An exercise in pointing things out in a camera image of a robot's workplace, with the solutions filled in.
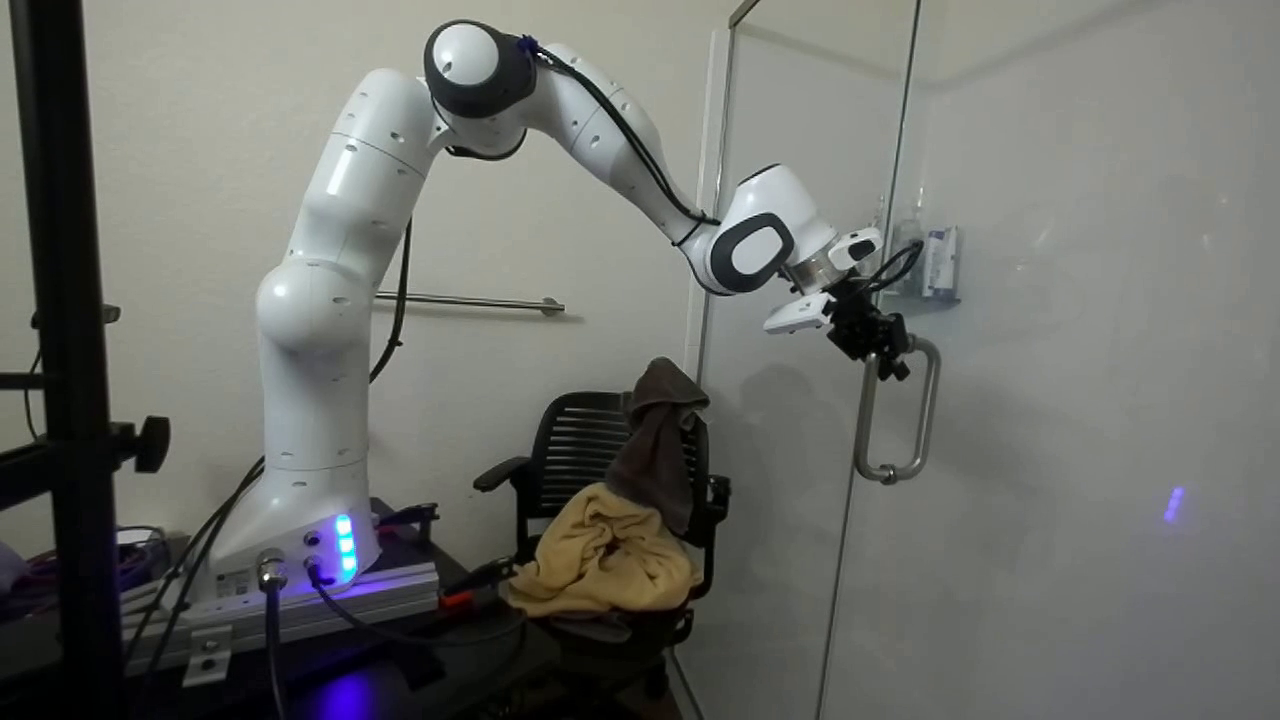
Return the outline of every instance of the black office chair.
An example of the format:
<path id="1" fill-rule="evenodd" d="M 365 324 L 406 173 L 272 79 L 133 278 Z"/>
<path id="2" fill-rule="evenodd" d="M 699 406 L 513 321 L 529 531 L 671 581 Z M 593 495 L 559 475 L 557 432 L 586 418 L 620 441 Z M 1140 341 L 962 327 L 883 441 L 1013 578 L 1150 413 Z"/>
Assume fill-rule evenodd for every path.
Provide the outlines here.
<path id="1" fill-rule="evenodd" d="M 629 394 L 563 394 L 543 408 L 530 455 L 513 455 L 475 475 L 481 493 L 501 483 L 517 490 L 517 553 L 509 564 L 530 561 L 541 528 L 557 520 L 582 483 L 603 482 L 629 436 Z M 687 592 L 687 601 L 699 601 L 717 578 L 717 525 L 727 515 L 727 482 L 713 475 L 706 426 L 691 408 L 681 418 L 681 444 L 691 490 L 691 520 L 681 541 L 699 553 L 705 578 Z"/>

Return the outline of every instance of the yellow towel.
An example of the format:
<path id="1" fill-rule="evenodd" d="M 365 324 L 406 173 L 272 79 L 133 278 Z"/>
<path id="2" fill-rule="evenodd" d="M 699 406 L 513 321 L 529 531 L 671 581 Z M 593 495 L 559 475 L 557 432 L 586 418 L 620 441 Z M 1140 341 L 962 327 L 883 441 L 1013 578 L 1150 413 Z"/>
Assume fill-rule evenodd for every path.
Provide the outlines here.
<path id="1" fill-rule="evenodd" d="M 603 483 L 581 490 L 509 586 L 504 601 L 529 615 L 664 611 L 694 586 L 684 543 L 654 507 Z"/>

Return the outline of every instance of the equipment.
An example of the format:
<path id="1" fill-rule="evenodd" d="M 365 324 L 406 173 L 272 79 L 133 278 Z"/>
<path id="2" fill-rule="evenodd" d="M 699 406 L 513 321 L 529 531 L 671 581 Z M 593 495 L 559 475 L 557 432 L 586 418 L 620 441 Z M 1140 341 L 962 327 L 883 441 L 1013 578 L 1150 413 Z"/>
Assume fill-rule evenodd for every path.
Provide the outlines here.
<path id="1" fill-rule="evenodd" d="M 860 261 L 880 250 L 876 229 L 835 234 L 781 166 L 746 177 L 724 222 L 691 213 L 664 177 L 653 122 L 624 87 L 568 49 L 475 20 L 444 23 L 423 49 L 423 79 L 375 68 L 353 91 L 289 254 L 257 294 L 262 475 L 248 475 L 225 515 L 179 629 L 185 644 L 204 637 L 213 650 L 259 650 L 262 574 L 283 641 L 326 632 L 317 588 L 370 601 L 369 619 L 423 611 L 430 574 L 370 574 L 379 541 L 369 513 L 369 315 L 436 154 L 509 160 L 529 130 L 630 200 L 684 254 L 699 290 L 757 294 L 781 278 L 796 302 L 765 321 L 769 331 L 823 327 L 848 356 L 894 368 L 908 350 L 898 321 L 883 315 L 876 290 L 860 279 Z"/>

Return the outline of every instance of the chair backrest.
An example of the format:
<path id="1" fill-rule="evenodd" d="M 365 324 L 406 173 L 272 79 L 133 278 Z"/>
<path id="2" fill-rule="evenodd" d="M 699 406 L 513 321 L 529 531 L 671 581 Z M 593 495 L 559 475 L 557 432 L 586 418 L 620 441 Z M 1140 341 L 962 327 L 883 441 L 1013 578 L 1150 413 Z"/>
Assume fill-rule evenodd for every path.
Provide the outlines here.
<path id="1" fill-rule="evenodd" d="M 543 408 L 530 441 L 530 470 L 525 490 L 517 490 L 521 543 L 529 543 L 529 520 L 550 520 L 582 483 L 607 475 L 607 466 L 630 436 L 629 394 L 563 394 Z M 699 513 L 713 474 L 706 474 L 706 426 L 694 413 L 681 418 L 684 475 L 691 490 L 687 543 L 705 549 L 706 520 Z"/>

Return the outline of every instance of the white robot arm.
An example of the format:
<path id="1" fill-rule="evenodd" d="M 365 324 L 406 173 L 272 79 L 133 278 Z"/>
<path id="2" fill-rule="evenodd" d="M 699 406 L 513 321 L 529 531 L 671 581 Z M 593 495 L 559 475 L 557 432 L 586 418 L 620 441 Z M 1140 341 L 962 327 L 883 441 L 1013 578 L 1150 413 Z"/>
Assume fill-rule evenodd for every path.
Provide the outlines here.
<path id="1" fill-rule="evenodd" d="M 668 184 L 653 122 L 568 49 L 456 20 L 423 49 L 423 79 L 370 71 L 344 104 L 303 194 L 283 261 L 262 278 L 259 380 L 262 475 L 227 515 L 208 568 L 215 595 L 253 592 L 262 553 L 291 588 L 353 586 L 375 557 L 369 515 L 369 315 L 436 154 L 504 160 L 529 130 L 629 197 L 706 294 L 757 294 L 773 278 L 796 302 L 769 327 L 880 321 L 855 279 L 876 234 L 829 229 L 789 168 L 746 177 L 720 222 Z M 887 350 L 883 324 L 853 331 Z"/>

